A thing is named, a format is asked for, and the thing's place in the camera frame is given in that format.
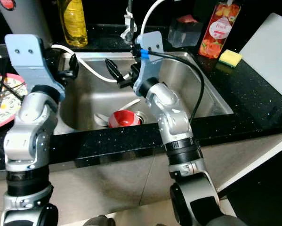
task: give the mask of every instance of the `yellow oil bottle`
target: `yellow oil bottle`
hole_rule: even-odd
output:
[[[64,37],[69,45],[83,47],[88,43],[81,0],[58,0]]]

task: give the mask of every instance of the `plate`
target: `plate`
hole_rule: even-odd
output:
[[[28,93],[26,85],[23,84],[24,79],[17,74],[7,73],[4,83],[11,88],[15,87],[13,90],[20,96],[27,95]],[[21,101],[10,92],[6,91],[2,94],[0,101],[0,127],[14,120],[15,114],[20,109],[20,106]]]

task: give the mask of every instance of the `stainless steel sink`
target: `stainless steel sink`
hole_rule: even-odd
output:
[[[195,64],[188,53],[170,52],[170,54],[183,57]],[[104,61],[106,58],[113,60],[123,75],[134,63],[130,53],[78,53],[78,56],[98,73],[110,79],[112,77]],[[64,54],[62,65],[68,65],[69,59],[70,55]],[[195,117],[233,113],[205,76],[204,79],[205,91]],[[193,70],[181,62],[164,59],[160,71],[160,81],[165,82],[180,96],[183,106],[190,116],[200,92],[200,81]],[[61,121],[74,130],[105,129],[95,123],[94,113],[110,116],[136,98],[132,88],[119,89],[116,83],[100,80],[81,65],[78,78],[69,81],[66,87],[66,98],[60,105],[59,116]],[[129,110],[136,112],[142,118],[143,123],[155,123],[155,117],[150,113],[144,98],[140,98],[141,101],[130,107]]]

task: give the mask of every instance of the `red cup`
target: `red cup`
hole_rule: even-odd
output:
[[[109,128],[140,125],[139,117],[132,111],[121,110],[114,112],[108,119]]]

